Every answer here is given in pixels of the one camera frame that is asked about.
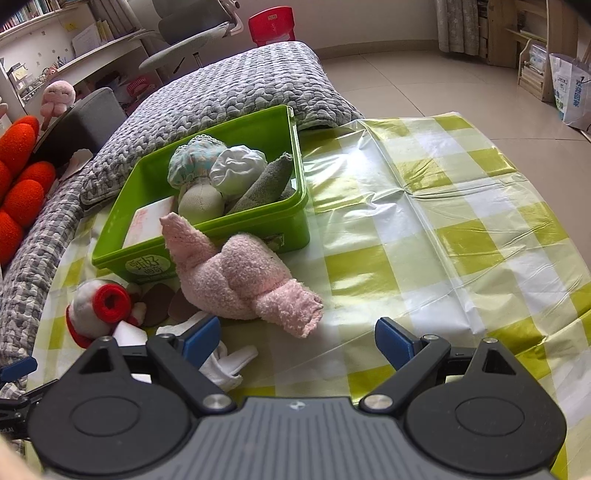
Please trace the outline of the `pink fluffy towel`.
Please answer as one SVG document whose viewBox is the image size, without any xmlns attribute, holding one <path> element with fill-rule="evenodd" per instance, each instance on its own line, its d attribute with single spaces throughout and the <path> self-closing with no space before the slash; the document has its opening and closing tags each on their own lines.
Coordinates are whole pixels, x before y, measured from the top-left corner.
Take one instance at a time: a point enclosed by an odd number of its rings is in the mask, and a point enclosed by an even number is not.
<svg viewBox="0 0 591 480">
<path fill-rule="evenodd" d="M 259 318 L 297 338 L 308 337 L 322 320 L 322 298 L 259 237 L 238 233 L 216 247 L 175 213 L 160 224 L 182 293 L 198 309 L 232 320 Z"/>
</svg>

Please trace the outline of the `red white santa plush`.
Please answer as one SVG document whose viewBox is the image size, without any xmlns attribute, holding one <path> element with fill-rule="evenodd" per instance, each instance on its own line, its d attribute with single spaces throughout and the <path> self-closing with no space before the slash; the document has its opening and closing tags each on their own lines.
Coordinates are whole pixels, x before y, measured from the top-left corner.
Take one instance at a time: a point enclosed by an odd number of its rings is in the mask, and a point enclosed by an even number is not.
<svg viewBox="0 0 591 480">
<path fill-rule="evenodd" d="M 111 336 L 120 322 L 139 327 L 146 305 L 137 294 L 111 280 L 93 279 L 81 284 L 66 307 L 66 326 L 81 348 L 102 337 Z"/>
</svg>

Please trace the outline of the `pink white sponge block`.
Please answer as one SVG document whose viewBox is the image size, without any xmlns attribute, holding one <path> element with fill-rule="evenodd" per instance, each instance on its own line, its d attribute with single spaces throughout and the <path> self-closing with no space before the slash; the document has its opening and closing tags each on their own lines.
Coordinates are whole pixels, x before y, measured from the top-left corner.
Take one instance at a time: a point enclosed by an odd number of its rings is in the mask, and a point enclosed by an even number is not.
<svg viewBox="0 0 591 480">
<path fill-rule="evenodd" d="M 169 196 L 137 209 L 131 219 L 122 247 L 127 248 L 161 235 L 159 219 L 175 212 L 177 198 Z"/>
</svg>

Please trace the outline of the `doll with patterned bonnet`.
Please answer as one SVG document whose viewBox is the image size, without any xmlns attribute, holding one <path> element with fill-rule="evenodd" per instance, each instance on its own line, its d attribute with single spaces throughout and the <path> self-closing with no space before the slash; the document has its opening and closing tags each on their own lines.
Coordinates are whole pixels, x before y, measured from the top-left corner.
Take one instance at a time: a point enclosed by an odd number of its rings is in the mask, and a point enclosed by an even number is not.
<svg viewBox="0 0 591 480">
<path fill-rule="evenodd" d="M 190 224 L 199 224 L 221 217 L 224 200 L 211 184 L 209 172 L 226 146 L 204 134 L 194 136 L 180 145 L 168 164 L 167 181 L 179 191 L 178 214 Z"/>
</svg>

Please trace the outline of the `grey knitted cloth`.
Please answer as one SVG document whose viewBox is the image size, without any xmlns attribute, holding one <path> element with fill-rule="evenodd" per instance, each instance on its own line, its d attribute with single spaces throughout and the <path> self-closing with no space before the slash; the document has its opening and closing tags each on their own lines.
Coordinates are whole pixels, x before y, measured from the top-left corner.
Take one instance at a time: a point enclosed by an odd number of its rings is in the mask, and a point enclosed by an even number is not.
<svg viewBox="0 0 591 480">
<path fill-rule="evenodd" d="M 284 152 L 279 158 L 267 164 L 262 175 L 233 204 L 228 210 L 228 214 L 250 210 L 290 198 L 296 192 L 290 185 L 290 177 L 293 171 L 293 156 Z"/>
</svg>

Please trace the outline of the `white cloth bundle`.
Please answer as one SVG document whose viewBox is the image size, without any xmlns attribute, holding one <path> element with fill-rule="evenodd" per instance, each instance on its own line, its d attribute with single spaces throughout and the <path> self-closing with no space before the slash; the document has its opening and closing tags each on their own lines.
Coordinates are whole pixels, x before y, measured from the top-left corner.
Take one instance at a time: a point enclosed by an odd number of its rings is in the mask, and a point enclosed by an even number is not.
<svg viewBox="0 0 591 480">
<path fill-rule="evenodd" d="M 266 155 L 262 151 L 245 145 L 232 146 L 218 155 L 209 172 L 209 179 L 225 199 L 236 199 L 259 179 L 266 165 Z"/>
</svg>

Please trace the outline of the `green white checkered tablecloth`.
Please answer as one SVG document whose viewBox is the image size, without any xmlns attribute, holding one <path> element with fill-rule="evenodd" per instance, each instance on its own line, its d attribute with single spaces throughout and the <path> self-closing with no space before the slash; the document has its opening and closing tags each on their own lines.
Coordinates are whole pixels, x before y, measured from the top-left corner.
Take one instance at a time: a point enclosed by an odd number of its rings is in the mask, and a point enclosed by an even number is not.
<svg viewBox="0 0 591 480">
<path fill-rule="evenodd" d="M 566 417 L 554 474 L 587 476 L 590 272 L 535 187 L 456 113 L 304 131 L 300 145 L 310 241 L 283 261 L 324 317 L 304 340 L 226 322 L 229 351 L 259 352 L 235 398 L 361 399 L 392 372 L 374 340 L 383 316 L 462 347 L 490 336 Z"/>
</svg>

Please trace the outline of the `green plastic bin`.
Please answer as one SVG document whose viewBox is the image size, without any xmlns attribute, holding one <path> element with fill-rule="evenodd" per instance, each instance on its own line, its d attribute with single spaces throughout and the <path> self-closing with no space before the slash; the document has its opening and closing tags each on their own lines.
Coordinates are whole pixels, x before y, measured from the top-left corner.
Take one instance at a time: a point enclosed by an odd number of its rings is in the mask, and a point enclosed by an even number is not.
<svg viewBox="0 0 591 480">
<path fill-rule="evenodd" d="M 310 241 L 297 122 L 280 105 L 179 140 L 140 159 L 104 224 L 92 264 L 129 282 L 174 275 L 160 218 L 176 213 L 215 244 L 240 232 L 273 251 Z"/>
</svg>

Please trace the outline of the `white paper card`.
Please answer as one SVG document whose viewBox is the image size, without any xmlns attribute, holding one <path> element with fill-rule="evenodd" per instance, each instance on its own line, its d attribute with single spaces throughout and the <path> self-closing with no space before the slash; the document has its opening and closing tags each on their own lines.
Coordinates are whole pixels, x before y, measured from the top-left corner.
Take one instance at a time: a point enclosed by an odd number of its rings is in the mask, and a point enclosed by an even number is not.
<svg viewBox="0 0 591 480">
<path fill-rule="evenodd" d="M 70 158 L 64 172 L 60 175 L 59 181 L 63 182 L 80 172 L 86 164 L 94 158 L 94 154 L 84 148 L 75 151 Z"/>
</svg>

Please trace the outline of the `grey quilted cushion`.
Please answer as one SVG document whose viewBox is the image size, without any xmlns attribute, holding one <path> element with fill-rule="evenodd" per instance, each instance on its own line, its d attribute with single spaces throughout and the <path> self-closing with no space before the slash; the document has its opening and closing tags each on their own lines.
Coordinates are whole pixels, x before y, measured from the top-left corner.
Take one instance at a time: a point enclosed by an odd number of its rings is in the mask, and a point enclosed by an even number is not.
<svg viewBox="0 0 591 480">
<path fill-rule="evenodd" d="M 284 41 L 222 59 L 151 94 L 84 168 L 80 201 L 120 191 L 143 156 L 188 135 L 259 110 L 287 105 L 297 128 L 335 128 L 361 112 L 335 89 L 315 52 Z"/>
</svg>

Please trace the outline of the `grey office chair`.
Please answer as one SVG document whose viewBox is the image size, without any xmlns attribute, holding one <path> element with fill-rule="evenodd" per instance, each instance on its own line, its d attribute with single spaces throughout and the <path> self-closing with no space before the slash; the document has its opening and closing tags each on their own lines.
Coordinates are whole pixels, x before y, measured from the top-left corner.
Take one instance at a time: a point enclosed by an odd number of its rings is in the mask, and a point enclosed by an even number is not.
<svg viewBox="0 0 591 480">
<path fill-rule="evenodd" d="M 238 16 L 238 1 L 152 1 L 158 17 L 155 30 L 145 30 L 141 38 L 156 39 L 167 47 L 147 57 L 138 67 L 140 73 L 176 62 L 176 71 L 186 57 L 201 66 L 199 50 L 206 44 L 243 30 Z"/>
</svg>

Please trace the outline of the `white paper shopping bag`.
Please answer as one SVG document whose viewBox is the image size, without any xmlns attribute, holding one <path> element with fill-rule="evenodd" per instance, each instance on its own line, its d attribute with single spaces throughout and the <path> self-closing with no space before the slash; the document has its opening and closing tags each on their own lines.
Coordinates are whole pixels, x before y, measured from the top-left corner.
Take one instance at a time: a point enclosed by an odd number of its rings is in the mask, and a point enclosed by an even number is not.
<svg viewBox="0 0 591 480">
<path fill-rule="evenodd" d="M 549 62 L 561 120 L 571 128 L 590 133 L 590 65 L 555 53 Z"/>
</svg>

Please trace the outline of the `white desk with shelves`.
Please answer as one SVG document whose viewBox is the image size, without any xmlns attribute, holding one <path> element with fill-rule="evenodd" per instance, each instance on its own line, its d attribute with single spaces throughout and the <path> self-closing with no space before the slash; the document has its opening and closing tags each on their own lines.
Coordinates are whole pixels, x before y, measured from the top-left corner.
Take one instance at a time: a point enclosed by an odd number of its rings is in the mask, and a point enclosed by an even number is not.
<svg viewBox="0 0 591 480">
<path fill-rule="evenodd" d="M 8 119 L 37 115 L 57 80 L 83 96 L 112 73 L 126 85 L 149 56 L 147 31 L 127 1 L 29 1 L 1 23 L 1 100 Z"/>
</svg>

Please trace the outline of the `red plastic chair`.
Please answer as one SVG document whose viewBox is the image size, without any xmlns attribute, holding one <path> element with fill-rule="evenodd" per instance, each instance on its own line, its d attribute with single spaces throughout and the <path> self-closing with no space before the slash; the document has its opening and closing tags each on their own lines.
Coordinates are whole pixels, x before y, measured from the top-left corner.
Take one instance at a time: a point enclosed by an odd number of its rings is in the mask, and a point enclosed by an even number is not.
<svg viewBox="0 0 591 480">
<path fill-rule="evenodd" d="M 260 11 L 249 18 L 247 25 L 250 37 L 257 47 L 297 40 L 294 34 L 294 10 L 290 6 L 276 6 Z"/>
</svg>

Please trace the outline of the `beige curtain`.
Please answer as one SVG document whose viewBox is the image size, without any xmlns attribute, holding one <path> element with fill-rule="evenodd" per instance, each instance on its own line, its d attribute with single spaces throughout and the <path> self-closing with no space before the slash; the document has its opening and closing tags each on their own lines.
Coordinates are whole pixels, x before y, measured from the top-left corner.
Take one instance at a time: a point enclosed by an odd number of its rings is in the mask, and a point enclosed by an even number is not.
<svg viewBox="0 0 591 480">
<path fill-rule="evenodd" d="M 436 0 L 439 49 L 478 56 L 480 50 L 476 0 Z"/>
</svg>

